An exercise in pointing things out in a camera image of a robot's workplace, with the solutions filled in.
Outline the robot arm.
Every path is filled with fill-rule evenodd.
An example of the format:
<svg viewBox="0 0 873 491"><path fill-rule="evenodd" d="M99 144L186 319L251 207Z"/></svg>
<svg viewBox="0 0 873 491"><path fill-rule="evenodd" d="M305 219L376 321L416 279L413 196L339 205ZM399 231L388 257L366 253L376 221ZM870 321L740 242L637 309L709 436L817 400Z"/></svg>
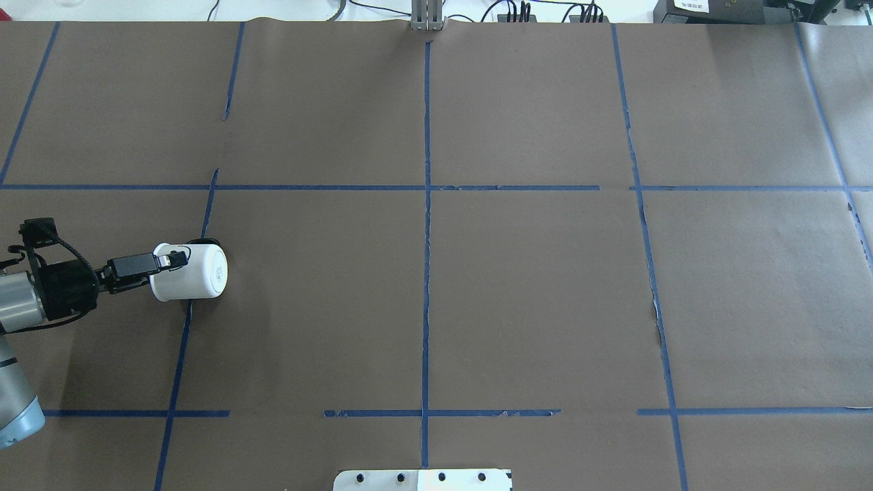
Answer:
<svg viewBox="0 0 873 491"><path fill-rule="evenodd" d="M34 249L12 246L18 258L2 267L26 260L27 271L2 273L2 431L3 449L40 431L46 416L8 341L13 333L61 327L95 310L100 293L121 293L147 285L152 276L186 267L190 252L137 254L113 258L100 269L83 258L50 264Z"/></svg>

